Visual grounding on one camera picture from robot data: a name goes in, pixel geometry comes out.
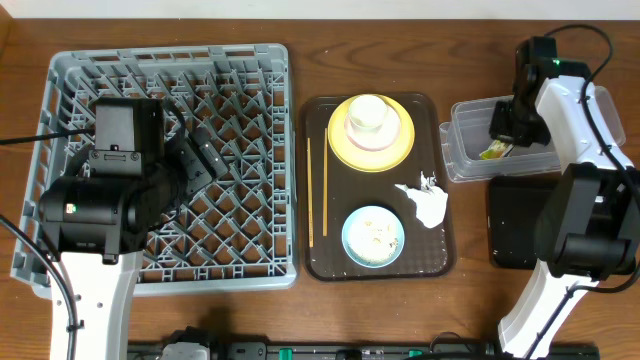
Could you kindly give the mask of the yellow green snack wrapper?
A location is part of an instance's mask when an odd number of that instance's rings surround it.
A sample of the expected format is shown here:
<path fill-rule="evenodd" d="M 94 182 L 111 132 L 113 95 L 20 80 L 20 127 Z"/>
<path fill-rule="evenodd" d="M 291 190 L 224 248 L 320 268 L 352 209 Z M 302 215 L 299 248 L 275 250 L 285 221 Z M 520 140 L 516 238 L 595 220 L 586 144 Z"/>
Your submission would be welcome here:
<path fill-rule="evenodd" d="M 493 160 L 508 157 L 514 145 L 494 140 L 489 147 L 480 153 L 481 160 Z"/>

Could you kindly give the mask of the white paper napkin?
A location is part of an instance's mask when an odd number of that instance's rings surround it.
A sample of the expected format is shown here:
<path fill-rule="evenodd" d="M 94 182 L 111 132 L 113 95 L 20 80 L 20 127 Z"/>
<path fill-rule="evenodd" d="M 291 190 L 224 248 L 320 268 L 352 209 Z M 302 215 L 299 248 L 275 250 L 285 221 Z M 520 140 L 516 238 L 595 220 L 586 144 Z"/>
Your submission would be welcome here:
<path fill-rule="evenodd" d="M 426 176 L 420 172 L 420 187 L 395 184 L 416 205 L 416 218 L 428 229 L 439 226 L 447 210 L 448 194 L 437 185 L 435 174 Z"/>

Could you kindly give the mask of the light blue bowl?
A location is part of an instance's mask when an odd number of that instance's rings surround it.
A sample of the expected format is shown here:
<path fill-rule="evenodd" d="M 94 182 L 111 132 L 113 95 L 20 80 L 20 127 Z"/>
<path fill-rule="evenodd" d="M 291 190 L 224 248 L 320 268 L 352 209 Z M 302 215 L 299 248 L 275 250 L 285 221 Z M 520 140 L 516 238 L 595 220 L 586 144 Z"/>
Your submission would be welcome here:
<path fill-rule="evenodd" d="M 400 256 L 405 232 L 399 218 L 387 208 L 364 206 L 345 220 L 341 241 L 352 261 L 376 269 L 392 264 Z"/>

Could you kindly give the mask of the leftover rice with nuts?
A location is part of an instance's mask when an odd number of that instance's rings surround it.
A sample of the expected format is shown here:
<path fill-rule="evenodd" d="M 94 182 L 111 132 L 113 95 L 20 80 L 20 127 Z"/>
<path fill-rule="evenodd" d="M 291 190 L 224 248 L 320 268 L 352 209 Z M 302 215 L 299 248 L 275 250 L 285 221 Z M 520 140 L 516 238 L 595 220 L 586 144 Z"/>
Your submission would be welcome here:
<path fill-rule="evenodd" d="M 399 245 L 395 218 L 376 213 L 357 215 L 348 231 L 348 245 L 363 261 L 386 262 Z"/>

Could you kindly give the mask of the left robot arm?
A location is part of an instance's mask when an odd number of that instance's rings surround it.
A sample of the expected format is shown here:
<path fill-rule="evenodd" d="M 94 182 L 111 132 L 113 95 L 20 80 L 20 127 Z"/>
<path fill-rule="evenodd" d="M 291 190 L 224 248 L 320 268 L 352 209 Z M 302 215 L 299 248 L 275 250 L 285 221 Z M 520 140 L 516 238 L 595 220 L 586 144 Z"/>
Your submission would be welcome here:
<path fill-rule="evenodd" d="M 51 246 L 53 359 L 123 359 L 150 232 L 226 174 L 202 133 L 168 98 L 100 98 L 93 144 L 38 204 Z"/>

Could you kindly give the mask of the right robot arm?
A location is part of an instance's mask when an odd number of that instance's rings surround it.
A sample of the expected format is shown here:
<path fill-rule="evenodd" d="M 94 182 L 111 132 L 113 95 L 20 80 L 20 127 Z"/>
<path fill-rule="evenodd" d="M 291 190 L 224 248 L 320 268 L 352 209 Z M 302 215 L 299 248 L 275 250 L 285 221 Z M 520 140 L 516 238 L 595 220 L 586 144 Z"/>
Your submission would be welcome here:
<path fill-rule="evenodd" d="M 540 359 L 586 293 L 625 270 L 618 291 L 638 280 L 639 172 L 611 135 L 586 63 L 560 58 L 549 35 L 524 41 L 515 63 L 513 97 L 497 102 L 489 134 L 552 144 L 562 175 L 536 222 L 533 274 L 498 330 L 505 353 Z"/>

